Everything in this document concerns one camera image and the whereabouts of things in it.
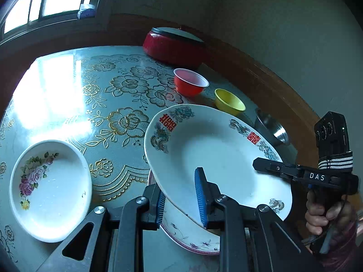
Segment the person's right hand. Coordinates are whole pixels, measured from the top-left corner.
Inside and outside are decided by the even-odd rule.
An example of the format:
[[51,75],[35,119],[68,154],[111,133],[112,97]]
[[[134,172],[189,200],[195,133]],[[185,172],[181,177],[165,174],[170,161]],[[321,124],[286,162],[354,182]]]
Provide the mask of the person's right hand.
[[305,219],[306,227],[313,235],[321,235],[323,227],[333,221],[338,231],[346,231],[357,222],[356,212],[349,202],[338,202],[326,211],[324,206],[316,201],[312,190],[307,194]]

